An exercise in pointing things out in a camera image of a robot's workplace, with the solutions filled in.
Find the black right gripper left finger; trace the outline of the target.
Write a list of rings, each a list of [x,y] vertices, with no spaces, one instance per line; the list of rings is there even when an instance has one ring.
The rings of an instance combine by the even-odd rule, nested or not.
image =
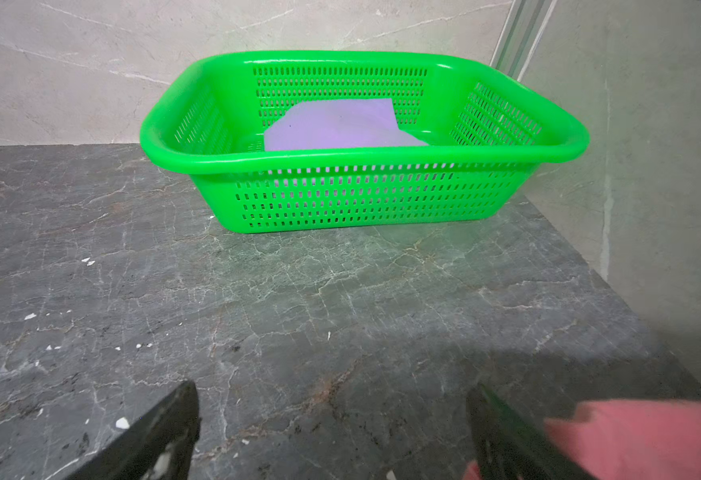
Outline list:
[[[200,439],[200,399],[192,380],[146,412],[70,479],[186,479]]]

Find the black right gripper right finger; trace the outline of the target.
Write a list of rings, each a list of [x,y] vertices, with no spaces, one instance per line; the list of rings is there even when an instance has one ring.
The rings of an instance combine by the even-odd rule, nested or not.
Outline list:
[[[478,384],[468,392],[466,410],[482,478],[593,477],[488,386]]]

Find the purple t shirt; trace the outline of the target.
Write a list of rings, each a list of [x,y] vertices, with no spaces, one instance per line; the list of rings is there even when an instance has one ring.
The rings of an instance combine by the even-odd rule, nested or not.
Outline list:
[[[302,102],[264,132],[268,152],[425,144],[400,130],[390,99]]]

